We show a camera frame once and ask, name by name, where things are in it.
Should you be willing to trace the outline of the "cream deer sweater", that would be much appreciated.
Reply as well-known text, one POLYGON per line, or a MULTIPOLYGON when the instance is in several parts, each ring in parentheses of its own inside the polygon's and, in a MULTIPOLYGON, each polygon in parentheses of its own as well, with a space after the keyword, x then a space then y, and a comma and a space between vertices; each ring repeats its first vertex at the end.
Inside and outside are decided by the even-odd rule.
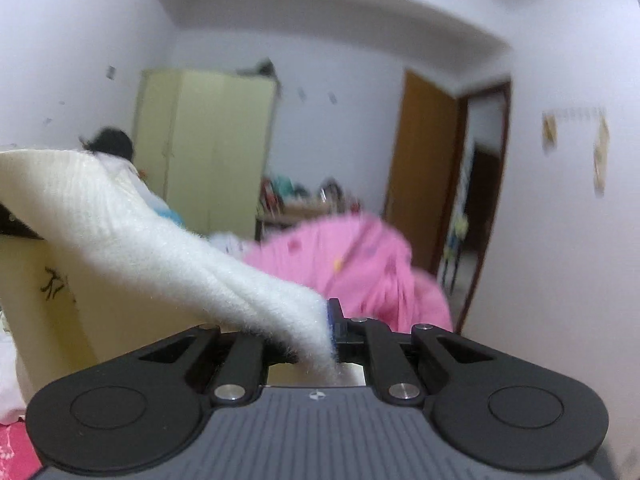
POLYGON ((150 208, 125 177, 78 151, 1 154, 1 203, 52 249, 82 313, 194 314, 282 344, 312 374, 338 373, 326 300, 226 255, 150 208))

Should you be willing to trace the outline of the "pink patterned duvet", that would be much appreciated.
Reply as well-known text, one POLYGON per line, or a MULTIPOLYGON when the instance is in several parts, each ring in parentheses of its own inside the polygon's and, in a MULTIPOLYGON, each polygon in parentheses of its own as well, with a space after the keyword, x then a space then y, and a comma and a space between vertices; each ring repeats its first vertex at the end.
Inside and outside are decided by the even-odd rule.
POLYGON ((260 243, 231 232, 207 240, 262 272, 337 299, 349 318, 375 318, 406 334, 416 324, 452 330, 435 278, 412 264, 405 237, 373 214, 305 221, 260 243))

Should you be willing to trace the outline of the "cluttered wooden desk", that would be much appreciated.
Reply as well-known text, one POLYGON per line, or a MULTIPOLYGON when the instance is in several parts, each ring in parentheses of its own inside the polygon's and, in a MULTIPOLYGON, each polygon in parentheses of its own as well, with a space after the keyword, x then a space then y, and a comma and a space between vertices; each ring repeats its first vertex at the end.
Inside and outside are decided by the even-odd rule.
POLYGON ((263 177, 260 184, 254 241, 261 242, 271 231, 283 231, 300 222, 332 214, 359 214, 361 200, 347 192, 333 178, 311 192, 286 177, 263 177))

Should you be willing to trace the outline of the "yellow green wardrobe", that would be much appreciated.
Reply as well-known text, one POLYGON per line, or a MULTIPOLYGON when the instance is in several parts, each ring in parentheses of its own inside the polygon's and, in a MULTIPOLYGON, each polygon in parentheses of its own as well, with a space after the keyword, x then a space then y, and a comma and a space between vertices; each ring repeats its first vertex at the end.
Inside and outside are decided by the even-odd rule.
POLYGON ((187 229, 253 235, 276 95, 266 77, 143 72, 134 166, 187 229))

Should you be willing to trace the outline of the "pink floral bed sheet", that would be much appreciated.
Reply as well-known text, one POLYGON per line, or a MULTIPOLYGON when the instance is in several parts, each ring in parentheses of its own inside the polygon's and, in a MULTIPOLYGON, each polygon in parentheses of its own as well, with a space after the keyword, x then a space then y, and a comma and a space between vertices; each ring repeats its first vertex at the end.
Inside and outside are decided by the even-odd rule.
POLYGON ((0 480, 26 480, 41 469, 24 422, 1 426, 0 480))

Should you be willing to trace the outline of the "person in white jacket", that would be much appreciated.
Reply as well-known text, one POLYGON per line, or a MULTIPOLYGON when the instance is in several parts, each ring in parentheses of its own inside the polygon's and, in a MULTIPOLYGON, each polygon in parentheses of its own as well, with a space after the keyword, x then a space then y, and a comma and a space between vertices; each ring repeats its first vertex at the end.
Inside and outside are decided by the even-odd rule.
POLYGON ((127 133, 112 127, 102 128, 90 140, 80 140, 82 148, 96 156, 105 169, 115 177, 125 177, 144 202, 162 218, 183 226, 181 217, 143 182, 134 166, 134 144, 127 133))

